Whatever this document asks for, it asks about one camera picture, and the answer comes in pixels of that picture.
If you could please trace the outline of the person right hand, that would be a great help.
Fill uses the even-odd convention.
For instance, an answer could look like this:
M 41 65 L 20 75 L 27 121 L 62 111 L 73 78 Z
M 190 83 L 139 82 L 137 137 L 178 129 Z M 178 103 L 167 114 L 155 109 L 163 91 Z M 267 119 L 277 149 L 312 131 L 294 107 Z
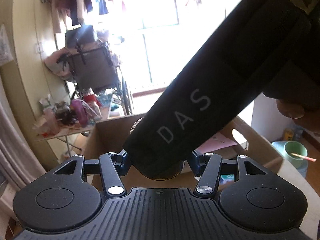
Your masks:
M 277 99 L 276 104 L 278 111 L 283 116 L 290 118 L 295 124 L 302 126 L 319 137 L 319 107 L 310 109 L 299 100 L 293 98 Z

